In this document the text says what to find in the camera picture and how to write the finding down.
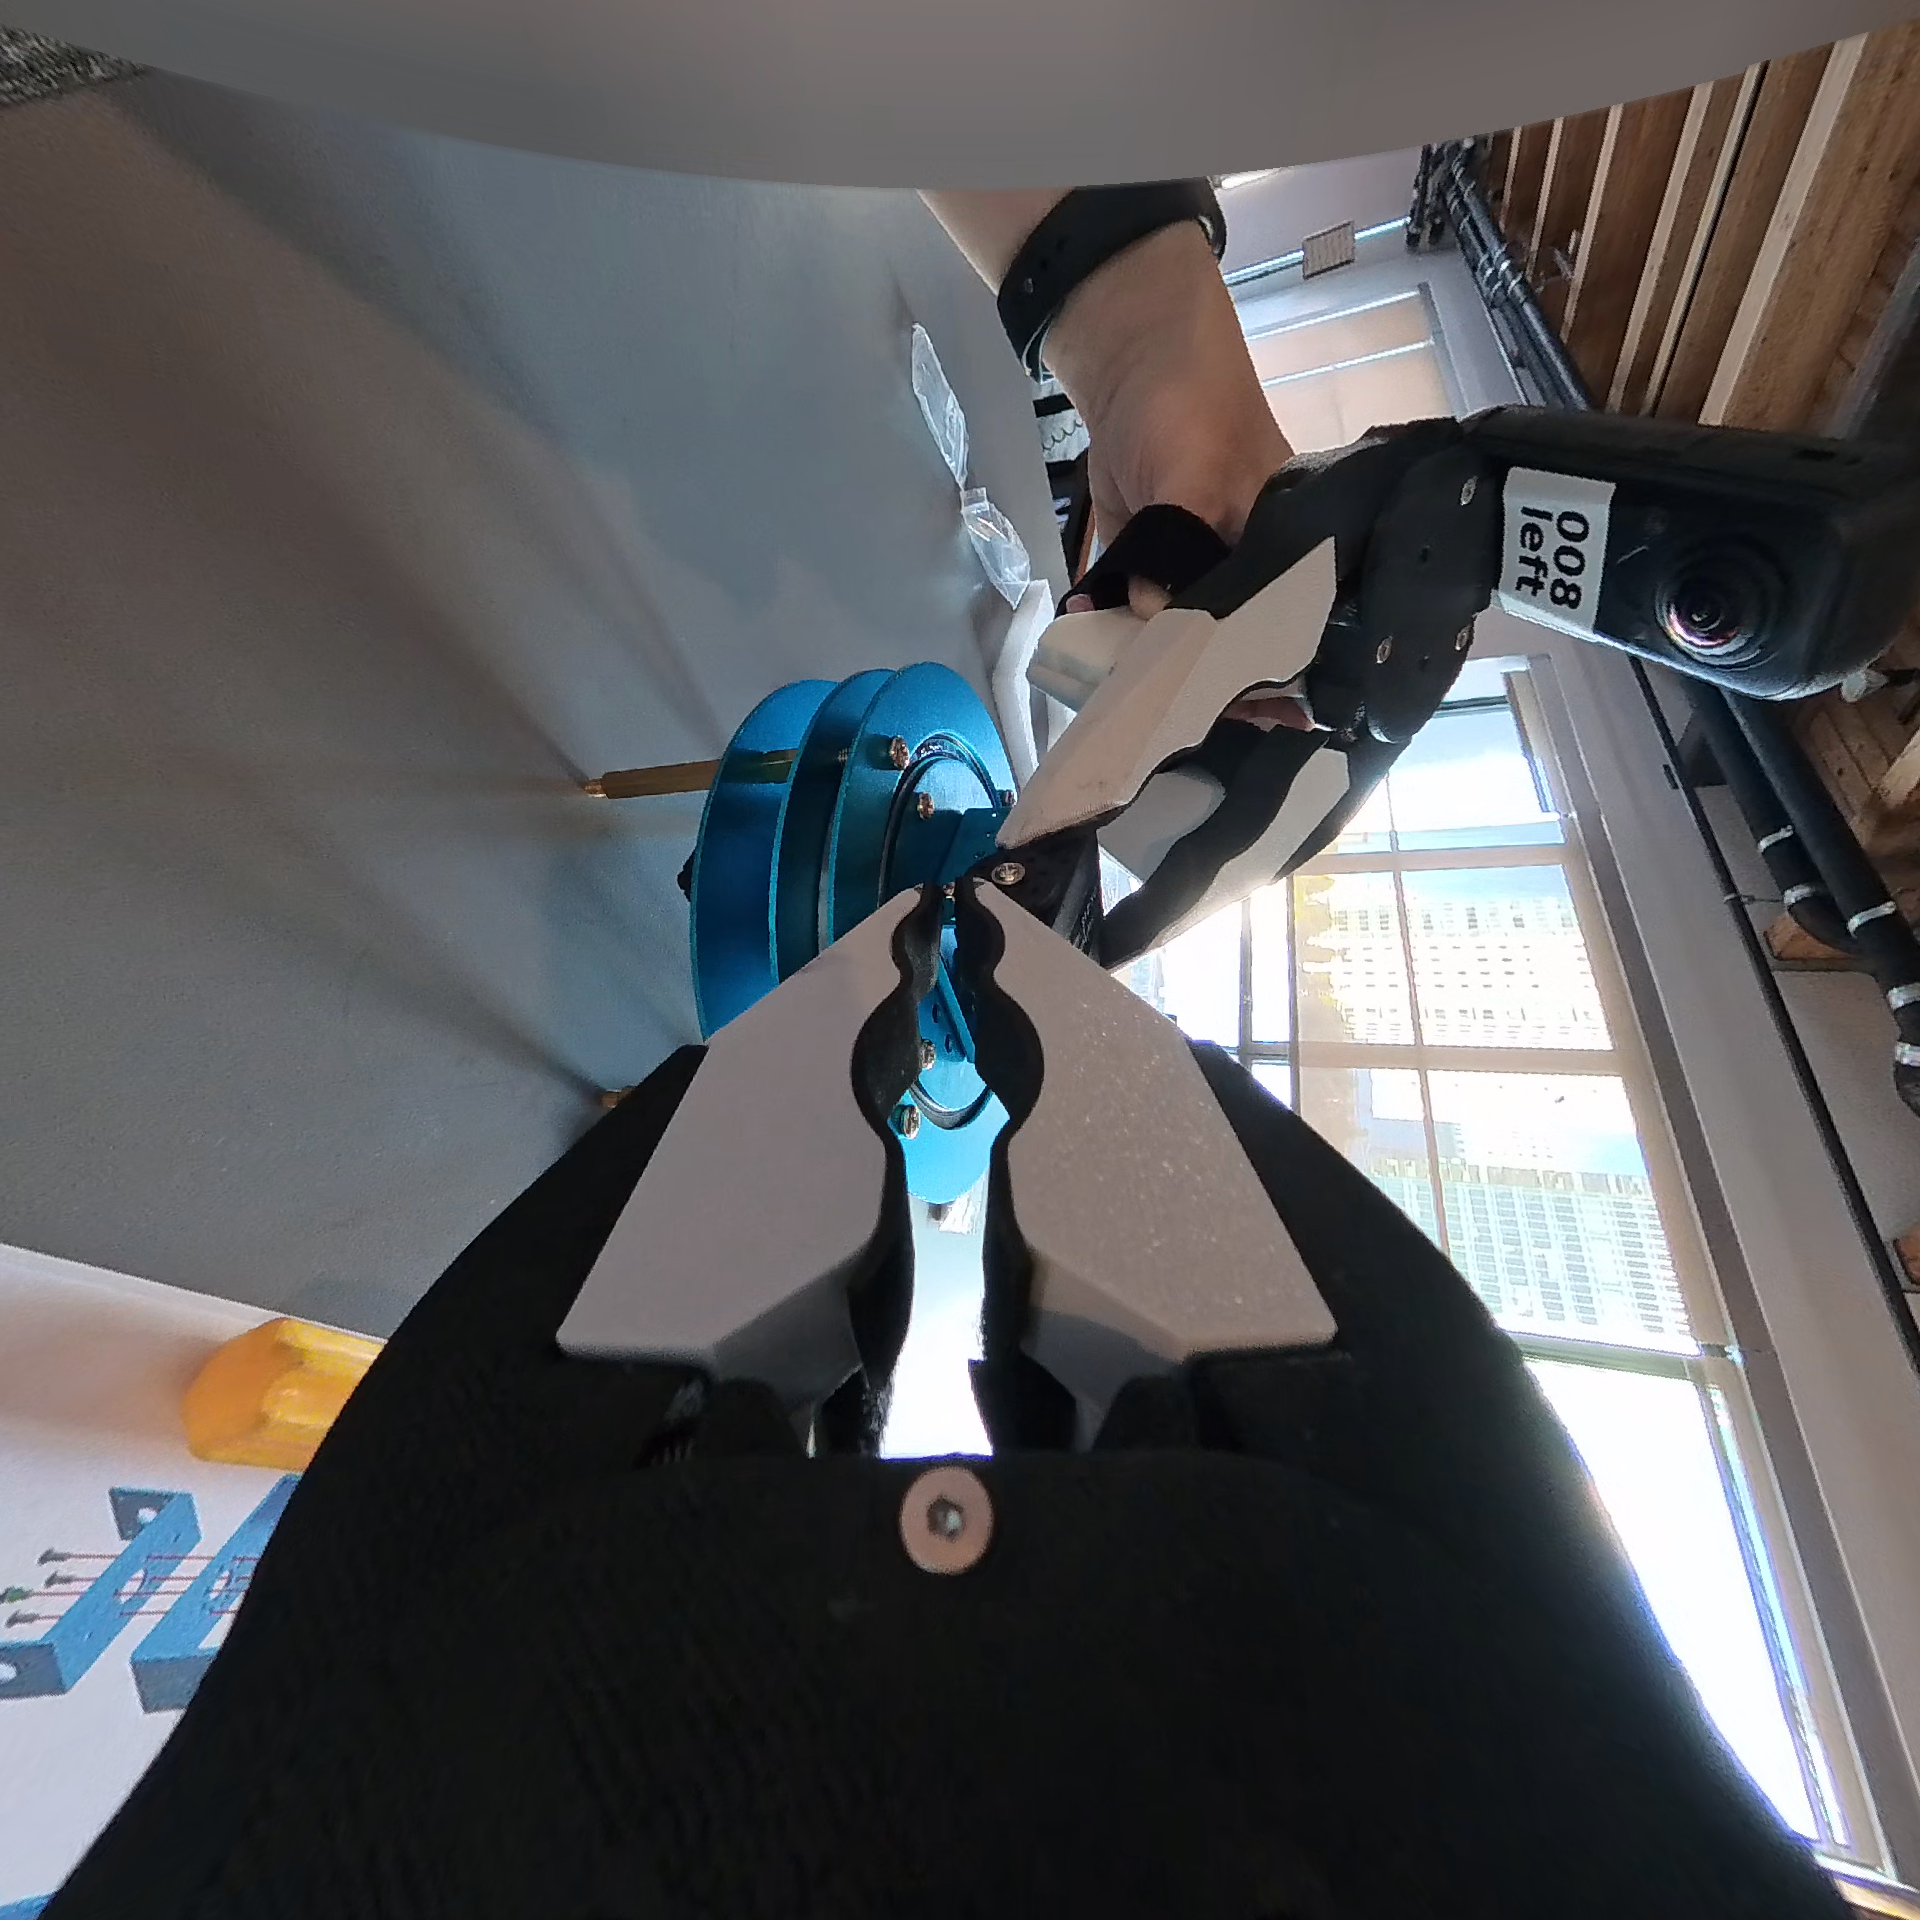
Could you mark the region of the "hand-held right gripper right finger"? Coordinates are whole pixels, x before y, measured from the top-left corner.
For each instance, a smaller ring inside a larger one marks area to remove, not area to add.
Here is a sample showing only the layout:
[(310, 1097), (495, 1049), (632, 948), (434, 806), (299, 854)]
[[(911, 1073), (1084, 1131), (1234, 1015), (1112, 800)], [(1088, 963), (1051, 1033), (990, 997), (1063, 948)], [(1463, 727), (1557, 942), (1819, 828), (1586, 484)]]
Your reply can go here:
[(957, 887), (974, 1064), (1006, 1111), (982, 1230), (986, 1425), (1100, 1425), (1196, 1356), (1337, 1322), (1186, 1039), (989, 880)]

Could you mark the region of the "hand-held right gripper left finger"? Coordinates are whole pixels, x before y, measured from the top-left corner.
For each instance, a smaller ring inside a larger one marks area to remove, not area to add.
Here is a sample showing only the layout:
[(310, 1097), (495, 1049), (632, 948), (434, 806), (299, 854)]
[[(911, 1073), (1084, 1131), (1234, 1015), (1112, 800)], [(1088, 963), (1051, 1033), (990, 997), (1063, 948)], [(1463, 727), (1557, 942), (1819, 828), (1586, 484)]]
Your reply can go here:
[(844, 1380), (853, 1287), (908, 1252), (888, 1119), (921, 1071), (945, 897), (911, 888), (709, 1043), (558, 1333), (714, 1380)]

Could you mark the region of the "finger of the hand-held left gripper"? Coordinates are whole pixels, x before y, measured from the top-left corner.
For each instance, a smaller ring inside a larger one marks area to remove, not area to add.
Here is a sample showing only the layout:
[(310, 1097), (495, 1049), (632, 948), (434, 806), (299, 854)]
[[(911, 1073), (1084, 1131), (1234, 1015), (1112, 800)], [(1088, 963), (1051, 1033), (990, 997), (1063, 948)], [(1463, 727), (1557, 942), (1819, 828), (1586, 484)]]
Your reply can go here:
[(1100, 828), (1139, 888), (1107, 910), (1099, 963), (1119, 968), (1247, 901), (1324, 846), (1349, 752), (1328, 733), (1224, 733)]
[(1176, 756), (1196, 750), (1245, 695), (1286, 686), (1314, 663), (1337, 601), (1337, 544), (1323, 541), (1234, 612), (1171, 608), (1076, 614), (1048, 640), (1117, 638), (1117, 663), (1051, 746), (998, 831), (1015, 853), (1100, 827), (1140, 798)]

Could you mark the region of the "black servo motor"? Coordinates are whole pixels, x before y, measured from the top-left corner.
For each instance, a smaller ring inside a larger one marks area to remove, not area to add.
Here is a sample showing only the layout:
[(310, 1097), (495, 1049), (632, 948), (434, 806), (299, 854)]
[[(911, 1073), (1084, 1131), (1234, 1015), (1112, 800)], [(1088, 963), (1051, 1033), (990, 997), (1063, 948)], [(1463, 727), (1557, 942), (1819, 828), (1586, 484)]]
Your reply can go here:
[(1102, 884), (1092, 827), (1063, 828), (1015, 848), (997, 848), (974, 877), (992, 882), (1045, 928), (1100, 963)]

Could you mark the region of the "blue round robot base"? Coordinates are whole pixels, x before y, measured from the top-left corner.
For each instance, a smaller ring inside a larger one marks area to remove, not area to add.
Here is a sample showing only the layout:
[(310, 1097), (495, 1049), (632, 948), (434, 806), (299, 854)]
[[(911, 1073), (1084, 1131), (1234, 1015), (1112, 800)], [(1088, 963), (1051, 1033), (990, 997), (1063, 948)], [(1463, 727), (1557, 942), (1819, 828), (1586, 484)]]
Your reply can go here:
[(943, 665), (793, 683), (718, 761), (609, 773), (589, 790), (707, 795), (684, 888), (709, 1061), (670, 1166), (693, 1170), (699, 1148), (763, 1159), (809, 1131), (830, 1146), (853, 1125), (854, 1160), (874, 1173), (851, 1051), (900, 986), (888, 902), (992, 856), (1017, 798), (985, 700)]

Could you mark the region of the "yellow handled screwdriver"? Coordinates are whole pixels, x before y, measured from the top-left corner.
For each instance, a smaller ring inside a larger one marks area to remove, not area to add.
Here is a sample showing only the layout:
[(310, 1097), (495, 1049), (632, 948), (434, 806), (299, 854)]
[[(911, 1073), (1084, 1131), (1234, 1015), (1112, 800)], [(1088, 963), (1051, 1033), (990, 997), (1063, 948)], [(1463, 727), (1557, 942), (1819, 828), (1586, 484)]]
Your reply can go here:
[(277, 1316), (222, 1344), (183, 1397), (193, 1457), (302, 1474), (384, 1341)]

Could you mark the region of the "person's left hand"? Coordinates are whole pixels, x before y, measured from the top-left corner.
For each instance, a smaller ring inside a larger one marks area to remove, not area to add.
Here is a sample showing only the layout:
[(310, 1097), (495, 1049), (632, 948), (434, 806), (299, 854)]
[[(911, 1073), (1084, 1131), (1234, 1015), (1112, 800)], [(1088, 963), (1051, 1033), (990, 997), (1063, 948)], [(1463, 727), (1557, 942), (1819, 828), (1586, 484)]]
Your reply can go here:
[(1182, 508), (1237, 544), (1292, 459), (1196, 222), (1092, 272), (1055, 320), (1045, 360), (1088, 429), (1102, 549), (1155, 506)]

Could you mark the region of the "white foam piece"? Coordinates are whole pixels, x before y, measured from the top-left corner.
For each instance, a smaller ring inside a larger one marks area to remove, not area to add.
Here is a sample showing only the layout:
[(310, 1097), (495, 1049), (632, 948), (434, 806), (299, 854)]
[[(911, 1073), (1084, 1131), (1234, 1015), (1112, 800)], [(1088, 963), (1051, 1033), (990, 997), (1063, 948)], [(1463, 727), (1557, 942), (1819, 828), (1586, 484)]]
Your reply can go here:
[(989, 674), (992, 712), (1019, 782), (1032, 779), (1043, 759), (1028, 669), (1053, 619), (1051, 584), (1045, 578), (1028, 580)]

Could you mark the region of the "large glass window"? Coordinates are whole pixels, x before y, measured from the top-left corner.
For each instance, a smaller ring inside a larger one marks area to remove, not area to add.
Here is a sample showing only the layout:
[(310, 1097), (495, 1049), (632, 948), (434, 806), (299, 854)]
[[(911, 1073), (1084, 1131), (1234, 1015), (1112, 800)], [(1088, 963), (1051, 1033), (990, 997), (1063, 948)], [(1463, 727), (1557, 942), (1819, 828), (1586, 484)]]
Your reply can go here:
[(1237, 1051), (1460, 1265), (1772, 1808), (1916, 1885), (1916, 1370), (1861, 1178), (1678, 782), (1678, 695), (1488, 610)]

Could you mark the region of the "crumpled clear plastic wrap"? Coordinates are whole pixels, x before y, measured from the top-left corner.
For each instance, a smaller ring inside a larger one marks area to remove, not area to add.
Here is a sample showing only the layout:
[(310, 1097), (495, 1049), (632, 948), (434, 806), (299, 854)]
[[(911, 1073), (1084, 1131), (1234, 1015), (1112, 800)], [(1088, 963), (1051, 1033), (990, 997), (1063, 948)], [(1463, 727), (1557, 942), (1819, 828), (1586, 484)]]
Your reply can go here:
[(916, 322), (911, 334), (911, 382), (926, 432), (946, 464), (961, 501), (961, 516), (973, 555), (1000, 598), (1019, 608), (1035, 584), (1035, 567), (1015, 525), (986, 488), (971, 478), (971, 432), (929, 330)]

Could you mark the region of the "black wristband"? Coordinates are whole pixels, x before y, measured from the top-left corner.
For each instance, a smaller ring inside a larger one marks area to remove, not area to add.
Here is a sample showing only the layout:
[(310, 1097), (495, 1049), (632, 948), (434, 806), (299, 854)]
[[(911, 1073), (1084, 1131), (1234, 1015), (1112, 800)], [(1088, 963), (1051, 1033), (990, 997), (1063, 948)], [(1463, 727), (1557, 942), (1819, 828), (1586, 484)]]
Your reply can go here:
[(1164, 229), (1201, 229), (1213, 259), (1228, 250), (1228, 221), (1206, 179), (1081, 186), (1055, 205), (1015, 254), (997, 313), (1021, 366), (1045, 380), (1045, 346), (1074, 293), (1117, 254)]

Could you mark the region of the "printed assembly instruction manual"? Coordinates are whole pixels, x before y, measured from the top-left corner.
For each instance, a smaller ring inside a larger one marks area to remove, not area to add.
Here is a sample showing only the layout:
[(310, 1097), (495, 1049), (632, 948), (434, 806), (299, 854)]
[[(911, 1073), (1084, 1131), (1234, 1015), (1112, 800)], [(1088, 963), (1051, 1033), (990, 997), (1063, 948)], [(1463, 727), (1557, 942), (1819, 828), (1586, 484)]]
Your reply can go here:
[(294, 1489), (190, 1451), (251, 1308), (4, 1248), (3, 1899), (36, 1917), (175, 1735)]

